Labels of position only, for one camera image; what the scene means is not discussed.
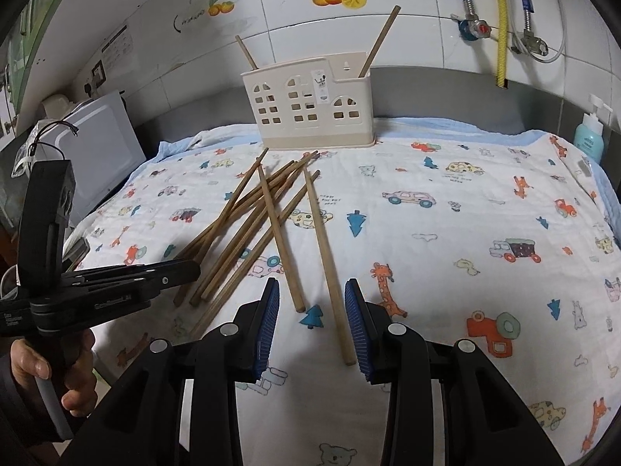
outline white ceiling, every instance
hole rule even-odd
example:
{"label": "white ceiling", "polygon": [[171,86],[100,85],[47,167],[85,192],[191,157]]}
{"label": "white ceiling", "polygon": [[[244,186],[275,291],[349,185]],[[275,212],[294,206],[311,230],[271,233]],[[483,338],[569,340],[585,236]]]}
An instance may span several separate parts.
{"label": "white ceiling", "polygon": [[147,0],[62,0],[38,49],[19,128],[33,124],[38,104],[71,81],[103,41]]}

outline pile of chopsticks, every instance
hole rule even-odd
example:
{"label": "pile of chopsticks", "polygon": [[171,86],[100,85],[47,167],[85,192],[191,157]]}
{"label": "pile of chopsticks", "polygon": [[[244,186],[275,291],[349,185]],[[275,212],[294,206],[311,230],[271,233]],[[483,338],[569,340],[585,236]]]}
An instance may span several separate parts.
{"label": "pile of chopsticks", "polygon": [[[284,224],[297,207],[297,204],[308,193],[319,249],[324,263],[326,280],[328,282],[330,300],[335,314],[338,339],[343,352],[343,359],[348,365],[355,364],[356,356],[349,336],[345,307],[340,293],[340,285],[334,261],[331,257],[324,221],[319,211],[319,201],[313,185],[314,180],[319,176],[319,170],[313,174],[310,174],[306,170],[308,163],[316,159],[318,153],[313,152],[297,162],[291,161],[282,168],[276,170],[273,174],[266,176],[263,171],[262,159],[267,151],[267,148],[263,150],[261,155],[257,157],[256,162],[254,162],[252,167],[245,173],[243,179],[240,181],[218,218],[205,228],[177,256],[178,258],[185,259],[192,258],[194,261],[204,266],[203,262],[206,261],[207,253],[209,253],[216,238],[223,234],[231,224],[238,221],[238,219],[250,211],[248,217],[216,261],[209,265],[208,268],[203,267],[201,269],[201,276],[198,281],[194,284],[179,287],[174,299],[175,306],[181,306],[187,295],[190,294],[190,291],[192,291],[189,298],[190,305],[196,307],[203,302],[207,303],[203,315],[189,334],[192,340],[200,339],[209,324],[229,300],[241,280],[248,274],[248,271],[266,249],[272,238],[274,238],[276,246],[278,247],[278,253],[289,286],[293,305],[298,313],[304,312],[306,306],[304,304],[302,286],[296,268],[293,265],[290,247],[281,231],[281,224]],[[246,195],[241,196],[244,188],[256,171],[259,175],[260,184]],[[302,172],[305,177],[304,185],[282,211],[277,213],[274,204],[284,197]],[[248,243],[256,236],[261,226],[268,218],[271,226],[266,230],[252,250],[241,259],[241,263],[238,265],[237,269],[222,288],[220,288],[227,275],[229,275],[235,265],[239,263],[240,256],[246,249]]]}

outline basket base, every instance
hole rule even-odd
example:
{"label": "basket base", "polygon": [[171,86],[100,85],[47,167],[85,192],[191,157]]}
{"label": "basket base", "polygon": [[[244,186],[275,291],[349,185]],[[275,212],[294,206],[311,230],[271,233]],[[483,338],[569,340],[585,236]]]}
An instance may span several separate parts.
{"label": "basket base", "polygon": [[315,150],[327,148],[372,147],[375,135],[319,135],[319,136],[279,136],[263,138],[263,144],[270,150]]}

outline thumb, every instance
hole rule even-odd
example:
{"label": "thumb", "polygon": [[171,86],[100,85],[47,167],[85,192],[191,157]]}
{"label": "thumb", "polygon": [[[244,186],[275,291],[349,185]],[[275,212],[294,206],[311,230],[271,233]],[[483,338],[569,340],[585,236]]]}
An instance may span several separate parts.
{"label": "thumb", "polygon": [[26,385],[29,375],[43,379],[52,376],[50,364],[23,339],[10,346],[10,364],[16,381],[22,386]]}

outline soap bottle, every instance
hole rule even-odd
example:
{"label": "soap bottle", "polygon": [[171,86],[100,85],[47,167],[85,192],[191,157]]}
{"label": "soap bottle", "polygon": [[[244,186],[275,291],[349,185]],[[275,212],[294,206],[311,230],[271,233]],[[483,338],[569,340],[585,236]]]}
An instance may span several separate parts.
{"label": "soap bottle", "polygon": [[576,128],[574,145],[589,158],[599,163],[604,152],[604,139],[602,138],[604,125],[597,118],[597,109],[603,107],[610,112],[612,109],[594,94],[589,94],[589,102],[593,105],[593,111],[585,113],[582,124]]}

